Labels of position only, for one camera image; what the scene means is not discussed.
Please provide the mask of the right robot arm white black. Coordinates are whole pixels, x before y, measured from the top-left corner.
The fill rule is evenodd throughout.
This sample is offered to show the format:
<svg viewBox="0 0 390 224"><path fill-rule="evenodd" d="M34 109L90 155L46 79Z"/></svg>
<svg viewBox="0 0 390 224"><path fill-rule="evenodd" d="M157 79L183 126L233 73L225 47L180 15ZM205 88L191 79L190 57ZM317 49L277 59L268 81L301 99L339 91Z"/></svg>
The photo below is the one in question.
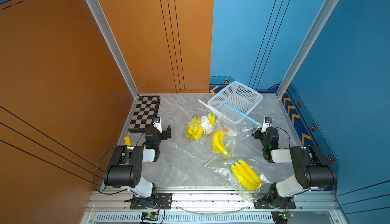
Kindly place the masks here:
<svg viewBox="0 0 390 224"><path fill-rule="evenodd" d="M268 193L257 203L273 208L286 207L296 195L313 187L337 185L337 174L319 147L291 146L281 149L279 131L275 127L255 131L254 138L261 141L263 156L267 162L292 164L294 170L292 176L271 184Z"/></svg>

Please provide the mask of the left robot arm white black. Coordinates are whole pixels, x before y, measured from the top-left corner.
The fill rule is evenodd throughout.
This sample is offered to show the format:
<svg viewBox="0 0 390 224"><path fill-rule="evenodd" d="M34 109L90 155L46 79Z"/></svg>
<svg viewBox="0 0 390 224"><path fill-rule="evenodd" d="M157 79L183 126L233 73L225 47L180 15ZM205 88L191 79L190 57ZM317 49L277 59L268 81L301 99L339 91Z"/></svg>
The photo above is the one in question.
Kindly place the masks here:
<svg viewBox="0 0 390 224"><path fill-rule="evenodd" d="M117 146L104 173L105 186L133 193L133 197L124 202L131 202L135 209L162 206L162 198L158 196L156 185L142 176L142 166L144 163L156 162L161 142L171 137L171 126L162 131L156 127L148 127L142 145Z"/></svg>

